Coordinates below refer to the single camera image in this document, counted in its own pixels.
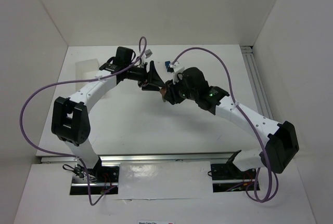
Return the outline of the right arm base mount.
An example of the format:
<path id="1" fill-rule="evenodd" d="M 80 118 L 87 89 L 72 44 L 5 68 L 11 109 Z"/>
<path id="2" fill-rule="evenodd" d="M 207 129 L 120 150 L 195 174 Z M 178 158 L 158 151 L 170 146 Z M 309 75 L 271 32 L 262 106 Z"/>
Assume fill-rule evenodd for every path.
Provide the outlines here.
<path id="1" fill-rule="evenodd" d="M 211 170 L 207 175 L 212 179 L 213 192 L 240 192 L 248 189 L 254 190 L 254 179 L 257 175 L 255 169 L 245 172 L 240 171 L 234 165 L 211 164 Z"/>

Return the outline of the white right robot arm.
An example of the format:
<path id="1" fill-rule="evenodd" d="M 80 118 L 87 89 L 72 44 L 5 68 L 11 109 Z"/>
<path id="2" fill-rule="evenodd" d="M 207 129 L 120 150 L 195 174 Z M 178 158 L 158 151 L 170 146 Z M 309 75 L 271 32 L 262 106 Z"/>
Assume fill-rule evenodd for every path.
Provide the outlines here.
<path id="1" fill-rule="evenodd" d="M 299 151 L 295 127 L 289 121 L 279 123 L 270 120 L 244 106 L 231 95 L 210 86 L 198 68 L 172 65 L 172 80 L 166 82 L 165 101 L 179 104 L 192 100 L 197 106 L 211 114 L 224 118 L 253 137 L 259 137 L 263 147 L 248 151 L 237 151 L 229 159 L 238 170 L 266 167 L 281 174 Z"/>

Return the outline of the brown wood block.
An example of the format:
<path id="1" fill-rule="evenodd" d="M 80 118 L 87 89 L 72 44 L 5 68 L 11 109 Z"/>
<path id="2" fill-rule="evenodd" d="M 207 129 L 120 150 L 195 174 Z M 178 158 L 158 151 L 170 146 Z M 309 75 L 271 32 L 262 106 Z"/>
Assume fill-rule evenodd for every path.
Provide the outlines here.
<path id="1" fill-rule="evenodd" d="M 160 89 L 160 94 L 163 98 L 168 96 L 168 89 L 166 87 L 163 87 Z"/>

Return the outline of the blue wood block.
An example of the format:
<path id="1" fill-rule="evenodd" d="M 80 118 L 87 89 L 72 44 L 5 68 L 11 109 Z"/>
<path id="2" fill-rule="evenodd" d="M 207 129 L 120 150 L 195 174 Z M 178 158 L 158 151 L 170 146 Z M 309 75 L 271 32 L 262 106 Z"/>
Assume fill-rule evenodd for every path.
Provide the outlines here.
<path id="1" fill-rule="evenodd" d="M 172 73 L 173 72 L 173 68 L 171 67 L 171 61 L 165 61 L 164 62 L 165 65 L 165 69 L 168 73 Z"/>

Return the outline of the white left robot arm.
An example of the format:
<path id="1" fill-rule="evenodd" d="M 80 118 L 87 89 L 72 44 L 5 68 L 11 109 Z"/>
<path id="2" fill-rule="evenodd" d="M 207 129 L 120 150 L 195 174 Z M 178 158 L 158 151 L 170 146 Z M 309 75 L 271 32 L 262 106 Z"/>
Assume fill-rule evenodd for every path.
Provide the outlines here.
<path id="1" fill-rule="evenodd" d="M 139 66 L 132 64 L 134 50 L 118 47 L 116 55 L 108 59 L 96 74 L 96 80 L 85 84 L 71 96 L 58 97 L 54 102 L 51 131 L 79 158 L 79 170 L 87 168 L 95 178 L 107 171 L 100 157 L 88 140 L 91 125 L 89 112 L 93 106 L 121 81 L 138 82 L 142 90 L 159 91 L 165 84 L 158 75 L 153 61 L 145 60 L 152 55 L 145 50 L 140 55 Z"/>

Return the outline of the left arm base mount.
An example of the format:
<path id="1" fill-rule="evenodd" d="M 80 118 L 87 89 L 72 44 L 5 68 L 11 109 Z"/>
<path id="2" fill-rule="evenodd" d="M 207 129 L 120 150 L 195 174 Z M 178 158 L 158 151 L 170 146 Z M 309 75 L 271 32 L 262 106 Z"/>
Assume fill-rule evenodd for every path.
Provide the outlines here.
<path id="1" fill-rule="evenodd" d="M 74 167 L 64 164 L 62 169 L 72 172 L 70 195 L 88 195 L 86 173 L 79 164 Z M 90 175 L 91 195 L 115 195 L 118 194 L 119 166 L 103 166 L 101 172 Z"/>

